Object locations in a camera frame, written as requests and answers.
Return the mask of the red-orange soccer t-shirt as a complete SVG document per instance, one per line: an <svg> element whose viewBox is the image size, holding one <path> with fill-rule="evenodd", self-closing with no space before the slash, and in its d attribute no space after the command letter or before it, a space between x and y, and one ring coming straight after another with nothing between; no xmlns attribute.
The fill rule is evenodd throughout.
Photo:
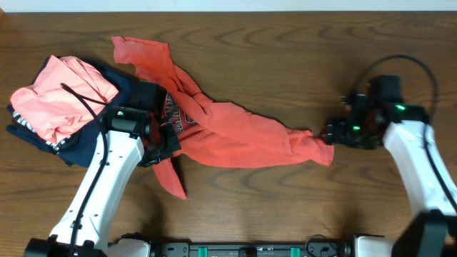
<svg viewBox="0 0 457 257"><path fill-rule="evenodd" d="M179 108L171 122L180 150L207 166L266 168L306 161L331 164L334 148L309 130L292 130L231 102L215 102L171 58L166 43L114 36L114 61L132 64L136 75L164 87Z"/></svg>

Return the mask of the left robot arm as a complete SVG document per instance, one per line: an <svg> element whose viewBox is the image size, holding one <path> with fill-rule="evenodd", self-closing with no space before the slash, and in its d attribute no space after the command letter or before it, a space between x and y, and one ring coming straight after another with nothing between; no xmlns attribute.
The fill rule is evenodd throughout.
<svg viewBox="0 0 457 257"><path fill-rule="evenodd" d="M111 107L99 123L96 150L73 201L48 238L29 241L25 257L155 254L141 233L127 233L116 243L109 234L134 169L158 164L179 149L174 128L167 116L128 107Z"/></svg>

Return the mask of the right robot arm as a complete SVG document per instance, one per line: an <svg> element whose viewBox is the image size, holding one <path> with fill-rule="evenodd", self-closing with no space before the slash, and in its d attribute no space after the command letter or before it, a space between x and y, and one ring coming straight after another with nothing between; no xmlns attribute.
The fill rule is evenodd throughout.
<svg viewBox="0 0 457 257"><path fill-rule="evenodd" d="M332 118L326 143L374 150L392 156L406 190L413 219L395 241L357 236L352 256L455 256L456 185L436 146L430 116L422 106L409 105L398 94L343 98L347 116Z"/></svg>

